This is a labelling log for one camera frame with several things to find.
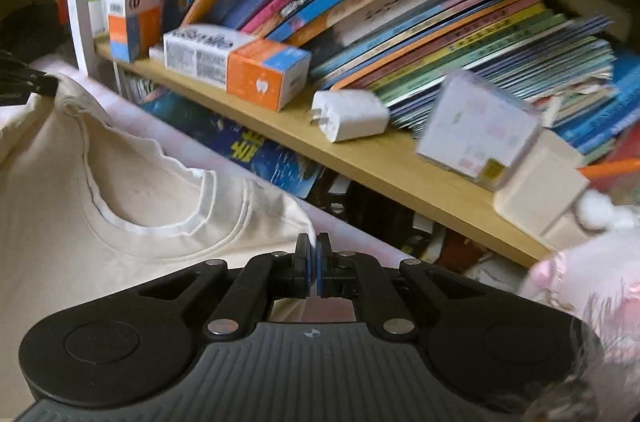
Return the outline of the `row of colourful books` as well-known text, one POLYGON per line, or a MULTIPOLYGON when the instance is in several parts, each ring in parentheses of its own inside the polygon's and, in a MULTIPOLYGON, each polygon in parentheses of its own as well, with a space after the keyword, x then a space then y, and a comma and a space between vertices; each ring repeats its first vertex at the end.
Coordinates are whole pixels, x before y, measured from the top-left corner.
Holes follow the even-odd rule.
POLYGON ((306 86, 367 90, 420 135, 450 72, 533 105, 581 153, 639 118, 639 58, 586 0, 165 0, 165 34, 233 29, 311 54, 306 86))

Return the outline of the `cream t-shirt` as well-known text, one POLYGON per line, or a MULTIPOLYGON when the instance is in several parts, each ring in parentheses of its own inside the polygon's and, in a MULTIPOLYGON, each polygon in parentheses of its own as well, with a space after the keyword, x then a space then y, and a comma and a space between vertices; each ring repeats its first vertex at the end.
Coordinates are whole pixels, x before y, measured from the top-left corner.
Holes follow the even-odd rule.
POLYGON ((39 320, 196 263, 241 267, 314 227, 254 179, 191 169, 116 127, 70 78, 1 115, 1 416, 32 403, 18 346, 39 320))

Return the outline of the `lying orange white box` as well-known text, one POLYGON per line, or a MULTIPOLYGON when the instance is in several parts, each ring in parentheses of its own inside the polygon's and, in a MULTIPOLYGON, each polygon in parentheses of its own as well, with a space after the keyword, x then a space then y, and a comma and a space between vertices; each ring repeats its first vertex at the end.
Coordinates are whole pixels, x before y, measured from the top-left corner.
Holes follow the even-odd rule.
POLYGON ((291 45, 205 24, 171 30, 163 42, 167 69, 272 111, 306 86, 311 54, 291 45))

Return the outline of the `white phone charger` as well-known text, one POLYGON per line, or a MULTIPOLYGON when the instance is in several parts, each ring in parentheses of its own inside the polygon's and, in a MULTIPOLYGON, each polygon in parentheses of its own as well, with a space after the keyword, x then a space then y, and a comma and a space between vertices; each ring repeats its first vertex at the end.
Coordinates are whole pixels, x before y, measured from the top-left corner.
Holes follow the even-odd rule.
POLYGON ((312 97, 310 121, 331 143, 379 135, 390 123, 390 112, 367 90, 318 91, 312 97))

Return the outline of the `pink white bunny plush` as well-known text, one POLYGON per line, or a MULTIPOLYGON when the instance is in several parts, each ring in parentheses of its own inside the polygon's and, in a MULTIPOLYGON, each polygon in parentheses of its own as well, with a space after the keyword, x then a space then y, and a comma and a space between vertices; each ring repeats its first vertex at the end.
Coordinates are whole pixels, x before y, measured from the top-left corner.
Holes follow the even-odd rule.
POLYGON ((577 372, 602 402, 639 399, 639 208, 614 205, 587 190, 576 205, 578 225, 596 234, 529 269, 523 298, 582 323, 577 372))

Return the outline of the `beige pen holder box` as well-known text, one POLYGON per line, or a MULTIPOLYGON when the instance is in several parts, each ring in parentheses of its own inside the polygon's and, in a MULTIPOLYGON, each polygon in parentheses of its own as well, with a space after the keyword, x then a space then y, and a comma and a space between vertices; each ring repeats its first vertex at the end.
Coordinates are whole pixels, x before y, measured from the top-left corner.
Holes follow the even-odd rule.
POLYGON ((582 154, 544 129, 495 192, 492 206, 503 220, 550 247, 552 229, 589 185, 580 168, 582 154))

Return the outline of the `white wooden bookshelf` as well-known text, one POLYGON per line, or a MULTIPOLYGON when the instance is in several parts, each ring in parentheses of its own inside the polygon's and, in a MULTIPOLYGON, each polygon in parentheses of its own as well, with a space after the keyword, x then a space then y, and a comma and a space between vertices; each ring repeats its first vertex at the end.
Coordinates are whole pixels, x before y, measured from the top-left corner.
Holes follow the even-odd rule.
POLYGON ((291 148, 326 168, 367 186, 417 213, 453 229, 503 257, 529 267, 550 251, 536 238, 507 222, 492 208, 489 190, 462 176, 420 162, 414 141, 397 130, 344 143, 330 143, 311 125, 310 89, 298 94, 283 111, 268 111, 230 94, 196 82, 160 66, 153 60, 127 64, 111 57, 106 36, 94 41, 87 0, 67 0, 77 63, 89 76, 98 73, 98 57, 138 76, 167 86, 189 100, 238 121, 250 130, 291 148))

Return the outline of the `pastel sticky note cube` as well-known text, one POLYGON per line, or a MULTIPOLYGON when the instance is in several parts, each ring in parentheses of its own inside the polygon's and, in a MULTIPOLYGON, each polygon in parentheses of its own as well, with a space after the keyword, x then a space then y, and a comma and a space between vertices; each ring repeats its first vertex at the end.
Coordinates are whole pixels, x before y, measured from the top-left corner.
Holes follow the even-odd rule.
POLYGON ((536 141, 541 114, 467 70, 446 75, 416 154, 491 191, 536 141))

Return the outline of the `pink checkered table mat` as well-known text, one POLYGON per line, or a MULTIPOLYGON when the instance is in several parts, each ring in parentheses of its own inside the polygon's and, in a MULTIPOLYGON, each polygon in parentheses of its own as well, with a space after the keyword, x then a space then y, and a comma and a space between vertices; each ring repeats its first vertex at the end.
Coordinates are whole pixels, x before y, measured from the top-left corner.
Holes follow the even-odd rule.
POLYGON ((72 306, 211 259, 232 268, 293 251, 300 234, 329 231, 337 249, 390 267, 400 251, 303 205, 124 102, 50 55, 63 101, 42 132, 56 172, 53 223, 41 248, 72 306))

